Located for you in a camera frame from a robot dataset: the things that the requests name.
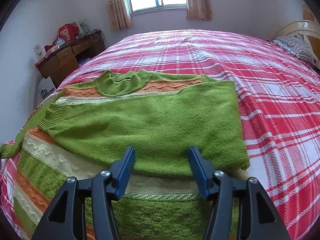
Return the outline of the cream wooden headboard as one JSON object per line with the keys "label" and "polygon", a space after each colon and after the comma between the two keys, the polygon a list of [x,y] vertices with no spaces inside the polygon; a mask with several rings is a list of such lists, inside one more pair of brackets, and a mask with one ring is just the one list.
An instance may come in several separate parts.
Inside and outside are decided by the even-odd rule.
{"label": "cream wooden headboard", "polygon": [[290,23],[275,33],[273,39],[284,35],[294,35],[299,33],[308,44],[314,54],[319,57],[319,24],[309,20],[301,20]]}

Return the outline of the brown wooden desk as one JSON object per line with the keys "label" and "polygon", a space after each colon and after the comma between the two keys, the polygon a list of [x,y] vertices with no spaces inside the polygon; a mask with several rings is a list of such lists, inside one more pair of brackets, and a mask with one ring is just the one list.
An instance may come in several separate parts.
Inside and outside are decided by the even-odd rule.
{"label": "brown wooden desk", "polygon": [[55,87],[80,66],[80,61],[92,59],[105,50],[104,37],[100,30],[75,40],[68,41],[47,58],[35,64],[42,77],[51,78]]}

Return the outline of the white paper shopping bag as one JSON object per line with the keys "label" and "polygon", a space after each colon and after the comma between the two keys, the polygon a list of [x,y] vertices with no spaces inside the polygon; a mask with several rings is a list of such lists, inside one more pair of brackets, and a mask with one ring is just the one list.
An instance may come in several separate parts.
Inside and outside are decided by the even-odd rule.
{"label": "white paper shopping bag", "polygon": [[46,99],[56,90],[51,77],[43,78],[39,83],[39,93],[43,99]]}

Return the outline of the green orange striped knit sweater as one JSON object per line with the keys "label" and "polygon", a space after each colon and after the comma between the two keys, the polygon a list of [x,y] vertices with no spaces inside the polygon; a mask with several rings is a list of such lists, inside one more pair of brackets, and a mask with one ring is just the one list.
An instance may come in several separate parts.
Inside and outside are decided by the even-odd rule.
{"label": "green orange striped knit sweater", "polygon": [[17,155],[14,219],[30,239],[69,176],[109,168],[127,147],[136,160],[113,203],[123,239],[201,239],[210,205],[199,197],[187,152],[196,146],[221,171],[243,177],[249,157],[233,81],[206,75],[105,71],[65,87],[25,123],[5,157]]}

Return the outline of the right beige curtain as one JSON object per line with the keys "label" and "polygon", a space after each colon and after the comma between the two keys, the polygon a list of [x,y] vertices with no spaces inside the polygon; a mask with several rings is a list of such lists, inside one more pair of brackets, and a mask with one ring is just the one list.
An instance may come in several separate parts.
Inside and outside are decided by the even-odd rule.
{"label": "right beige curtain", "polygon": [[187,0],[188,20],[212,20],[212,6],[210,0]]}

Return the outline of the left beige curtain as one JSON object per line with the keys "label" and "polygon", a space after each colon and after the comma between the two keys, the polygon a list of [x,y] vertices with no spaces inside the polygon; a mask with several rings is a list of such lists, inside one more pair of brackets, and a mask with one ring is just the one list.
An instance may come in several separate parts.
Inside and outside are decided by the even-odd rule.
{"label": "left beige curtain", "polygon": [[131,16],[126,0],[106,0],[106,5],[112,32],[131,28]]}

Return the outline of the red gift box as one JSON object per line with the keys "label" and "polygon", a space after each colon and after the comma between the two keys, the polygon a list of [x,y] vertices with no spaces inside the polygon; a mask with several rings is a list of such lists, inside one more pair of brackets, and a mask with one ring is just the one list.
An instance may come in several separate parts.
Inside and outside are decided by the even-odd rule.
{"label": "red gift box", "polygon": [[79,28],[77,26],[67,23],[59,28],[58,37],[65,41],[74,41],[76,40],[78,33]]}

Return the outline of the beige curtain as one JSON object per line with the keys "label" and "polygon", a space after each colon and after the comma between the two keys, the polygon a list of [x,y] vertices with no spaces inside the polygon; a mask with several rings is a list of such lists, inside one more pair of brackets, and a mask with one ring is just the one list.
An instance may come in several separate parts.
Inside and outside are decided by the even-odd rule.
{"label": "beige curtain", "polygon": [[188,20],[212,20],[212,6],[210,0],[187,0]]}
{"label": "beige curtain", "polygon": [[131,28],[131,16],[126,0],[106,0],[106,5],[112,32]]}

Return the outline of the striped pillow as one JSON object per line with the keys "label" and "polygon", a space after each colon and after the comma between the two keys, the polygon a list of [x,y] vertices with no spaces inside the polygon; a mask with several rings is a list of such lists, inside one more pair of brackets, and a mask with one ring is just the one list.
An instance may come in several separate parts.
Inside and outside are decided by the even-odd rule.
{"label": "striped pillow", "polygon": [[273,40],[281,48],[293,54],[297,59],[319,69],[319,59],[299,33],[283,35]]}

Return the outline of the red plaid bed sheet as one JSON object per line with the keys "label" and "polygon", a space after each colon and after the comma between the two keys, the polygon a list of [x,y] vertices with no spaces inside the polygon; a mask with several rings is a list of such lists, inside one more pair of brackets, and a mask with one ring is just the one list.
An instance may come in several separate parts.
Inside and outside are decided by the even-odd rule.
{"label": "red plaid bed sheet", "polygon": [[[239,179],[256,177],[290,238],[307,236],[319,219],[319,74],[312,67],[274,42],[239,34],[208,30],[136,34],[75,70],[35,111],[65,87],[92,81],[107,70],[233,81],[249,167],[243,177],[226,173]],[[9,228],[23,239],[13,200],[19,158],[5,157],[2,150],[1,155],[1,211]]]}

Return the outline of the white card box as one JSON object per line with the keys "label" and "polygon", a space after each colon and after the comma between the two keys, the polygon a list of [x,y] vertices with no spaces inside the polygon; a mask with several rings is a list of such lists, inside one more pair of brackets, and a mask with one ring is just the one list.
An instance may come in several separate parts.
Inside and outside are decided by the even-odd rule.
{"label": "white card box", "polygon": [[45,57],[46,55],[46,51],[44,49],[44,46],[37,44],[34,46],[34,52],[38,58],[38,60],[42,59]]}

